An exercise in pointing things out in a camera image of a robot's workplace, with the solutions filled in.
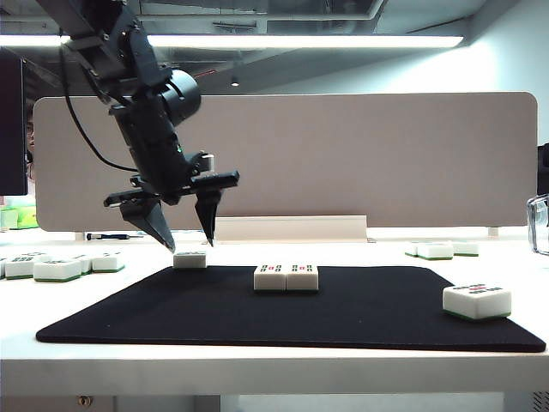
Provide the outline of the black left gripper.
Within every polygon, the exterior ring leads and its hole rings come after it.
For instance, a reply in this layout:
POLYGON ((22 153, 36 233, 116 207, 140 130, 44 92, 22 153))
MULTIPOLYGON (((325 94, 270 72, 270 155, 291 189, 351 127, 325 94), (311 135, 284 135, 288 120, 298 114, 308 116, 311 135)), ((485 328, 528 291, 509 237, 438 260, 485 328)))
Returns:
POLYGON ((154 134, 132 128, 122 129, 123 137, 137 166, 132 191, 112 193, 106 207, 119 206, 125 221, 139 228, 175 252, 175 241, 162 212, 159 198, 175 205, 183 196, 196 195, 195 210, 208 243, 214 246, 217 207, 226 188, 236 186, 239 173, 215 173, 203 177, 200 162, 203 153, 186 157, 177 135, 172 131, 154 134))

